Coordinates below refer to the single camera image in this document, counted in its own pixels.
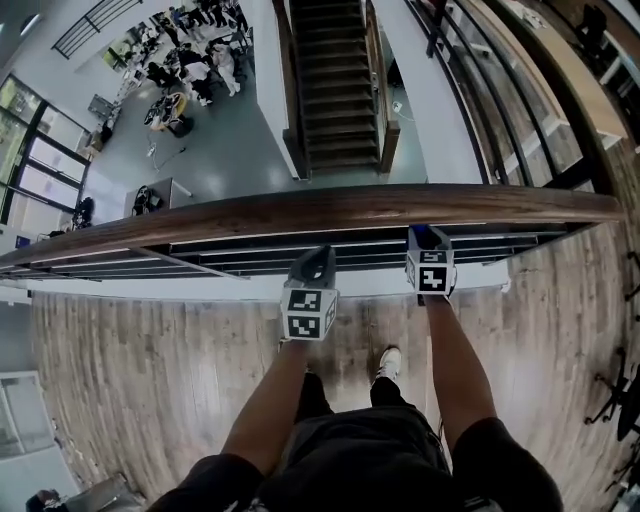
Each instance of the shoe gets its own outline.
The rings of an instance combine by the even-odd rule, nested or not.
[[[380,358],[380,368],[376,374],[376,379],[386,377],[393,382],[398,378],[400,365],[402,364],[402,352],[397,347],[389,347]]]

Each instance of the staircase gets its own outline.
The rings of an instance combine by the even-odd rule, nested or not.
[[[377,168],[378,130],[360,0],[291,0],[311,171]]]

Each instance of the crowd of people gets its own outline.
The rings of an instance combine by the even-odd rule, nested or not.
[[[164,64],[151,62],[148,65],[147,77],[158,87],[170,90],[182,83],[193,91],[201,105],[206,106],[213,103],[210,86],[217,74],[227,85],[229,96],[240,92],[241,86],[234,77],[236,61],[229,43],[216,37],[208,42],[203,53],[195,51],[191,44],[192,41],[206,41],[200,30],[203,25],[246,32],[247,21],[237,0],[183,0],[183,8],[170,7],[160,25],[176,48],[169,52]],[[186,41],[184,37],[180,41],[179,32],[186,36]],[[153,29],[143,34],[144,44],[155,44],[157,39],[157,31]]]

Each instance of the brown wooden railing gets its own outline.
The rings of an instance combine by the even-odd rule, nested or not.
[[[282,79],[284,81],[287,118],[289,120],[289,128],[283,131],[282,138],[287,146],[298,176],[301,179],[308,179],[310,173],[302,128],[302,102],[300,101],[300,83],[298,81],[298,70],[296,69],[297,58],[295,44],[293,42],[293,32],[291,31],[291,25],[287,17],[284,0],[272,1],[278,20]]]
[[[367,25],[367,53],[369,54],[369,67],[378,78],[378,98],[379,98],[379,125],[382,133],[380,157],[380,172],[387,174],[391,172],[393,159],[398,147],[400,138],[400,125],[393,119],[391,109],[391,97],[389,85],[387,83],[387,67],[384,63],[382,53],[382,43],[378,28],[378,18],[371,0],[366,3],[366,25]]]
[[[440,225],[459,263],[499,261],[622,218],[609,196],[489,185],[379,185],[214,201],[75,231],[0,256],[0,278],[286,273],[336,244],[338,270],[402,267],[406,228]]]

